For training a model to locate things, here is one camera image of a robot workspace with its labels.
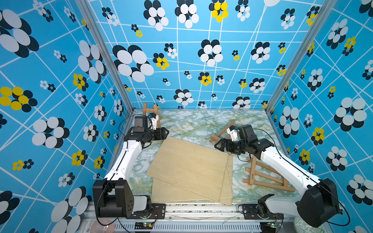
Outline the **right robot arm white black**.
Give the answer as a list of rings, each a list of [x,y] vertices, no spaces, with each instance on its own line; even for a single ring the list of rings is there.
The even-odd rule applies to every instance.
[[[321,179],[303,169],[283,155],[276,145],[266,138],[258,139],[251,125],[230,127],[229,139],[220,139],[215,149],[252,157],[268,164],[301,195],[301,198],[279,197],[267,194],[257,201],[257,212],[261,218],[270,214],[286,214],[303,219],[312,227],[319,227],[340,212],[336,184],[326,178]]]

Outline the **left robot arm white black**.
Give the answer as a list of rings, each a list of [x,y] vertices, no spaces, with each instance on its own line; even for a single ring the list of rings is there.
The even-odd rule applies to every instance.
[[[128,180],[145,144],[167,138],[169,131],[160,127],[158,121],[155,113],[135,115],[134,126],[124,135],[122,149],[111,170],[92,187],[96,217],[131,218],[151,214],[150,196],[134,195]]]

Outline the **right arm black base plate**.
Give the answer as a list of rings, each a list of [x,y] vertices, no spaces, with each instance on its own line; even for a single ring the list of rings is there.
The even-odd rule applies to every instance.
[[[283,214],[274,214],[259,204],[240,204],[238,212],[244,215],[245,220],[282,220]]]

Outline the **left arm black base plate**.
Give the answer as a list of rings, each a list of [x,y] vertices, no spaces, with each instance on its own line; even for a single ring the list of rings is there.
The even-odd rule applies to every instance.
[[[164,219],[166,213],[166,204],[152,203],[143,211],[132,213],[127,219]]]

